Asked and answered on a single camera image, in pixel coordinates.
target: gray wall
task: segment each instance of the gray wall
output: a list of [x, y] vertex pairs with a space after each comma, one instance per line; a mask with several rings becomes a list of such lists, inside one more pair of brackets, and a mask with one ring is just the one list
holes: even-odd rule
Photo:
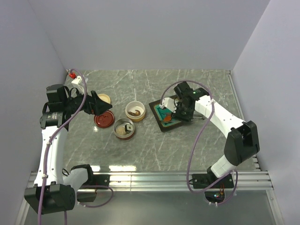
[[233, 70], [286, 225], [300, 224], [300, 1], [271, 0]]
[[233, 69], [269, 0], [29, 0], [65, 68]]
[[45, 89], [66, 72], [27, 1], [1, 0], [0, 21], [0, 218], [12, 225], [40, 158]]

